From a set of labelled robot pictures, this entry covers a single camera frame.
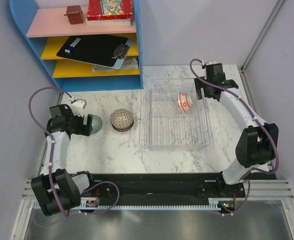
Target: dish rack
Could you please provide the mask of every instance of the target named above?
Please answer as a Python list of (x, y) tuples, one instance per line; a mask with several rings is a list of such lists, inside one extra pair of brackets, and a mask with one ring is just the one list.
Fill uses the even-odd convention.
[[(190, 94), (193, 106), (183, 112), (178, 94)], [(197, 100), (194, 83), (155, 83), (145, 87), (146, 146), (196, 148), (209, 144), (205, 99)]]

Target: bookshelf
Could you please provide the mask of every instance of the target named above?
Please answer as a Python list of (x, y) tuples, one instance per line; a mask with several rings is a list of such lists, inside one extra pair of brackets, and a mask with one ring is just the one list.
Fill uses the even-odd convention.
[[(142, 89), (139, 1), (134, 1), (131, 26), (71, 25), (63, 8), (38, 8), (34, 0), (9, 0), (12, 17), (57, 87), (69, 92)], [(82, 7), (84, 15), (87, 7)], [(139, 69), (92, 72), (91, 64), (63, 59), (56, 53), (69, 36), (111, 34), (134, 39), (128, 57), (138, 57)]]

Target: marble countertop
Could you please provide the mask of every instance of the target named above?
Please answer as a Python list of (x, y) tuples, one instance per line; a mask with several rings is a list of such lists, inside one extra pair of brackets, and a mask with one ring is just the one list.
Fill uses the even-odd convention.
[[(223, 65), (227, 79), (233, 79), (245, 97), (236, 65)], [(204, 71), (195, 66), (199, 75)], [(145, 66), (144, 82), (192, 81), (189, 66)], [(75, 99), (85, 99), (85, 114), (101, 117), (102, 129), (89, 137), (72, 135), (67, 152), (67, 171), (91, 173), (210, 173), (226, 169), (236, 158), (235, 148), (241, 132), (230, 113), (216, 100), (208, 99), (211, 138), (208, 146), (197, 149), (145, 146), (144, 90), (73, 92)], [(69, 101), (64, 95), (62, 103)], [(135, 124), (128, 132), (115, 131), (110, 115), (116, 109), (133, 112)]]

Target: metal clip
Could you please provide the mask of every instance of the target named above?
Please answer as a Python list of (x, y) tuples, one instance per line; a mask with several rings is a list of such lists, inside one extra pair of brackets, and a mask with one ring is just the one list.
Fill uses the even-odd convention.
[(123, 48), (123, 50), (121, 51), (121, 54), (120, 54), (120, 59), (125, 59), (126, 56), (127, 56), (127, 53), (129, 51), (130, 47), (128, 45), (125, 45), (125, 47)]
[(121, 54), (121, 51), (123, 49), (123, 44), (120, 44), (116, 49), (115, 52), (113, 53), (113, 59), (117, 59), (119, 55)]

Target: book cover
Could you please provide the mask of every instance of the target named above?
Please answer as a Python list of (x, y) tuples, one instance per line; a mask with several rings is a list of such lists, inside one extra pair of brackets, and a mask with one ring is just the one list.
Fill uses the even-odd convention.
[(111, 20), (132, 18), (132, 0), (89, 0), (87, 19)]

